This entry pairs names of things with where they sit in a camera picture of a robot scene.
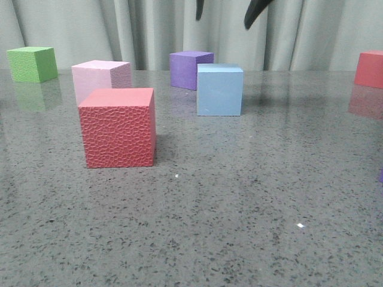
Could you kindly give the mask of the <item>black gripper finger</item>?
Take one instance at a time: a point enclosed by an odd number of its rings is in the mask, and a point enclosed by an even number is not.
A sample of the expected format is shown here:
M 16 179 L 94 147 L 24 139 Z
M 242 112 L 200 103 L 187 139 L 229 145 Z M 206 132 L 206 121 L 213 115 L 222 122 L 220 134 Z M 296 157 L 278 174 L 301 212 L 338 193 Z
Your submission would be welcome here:
M 258 16 L 273 0 L 251 0 L 244 17 L 244 26 L 249 30 Z
M 204 0 L 196 0 L 196 20 L 199 21 L 203 13 Z

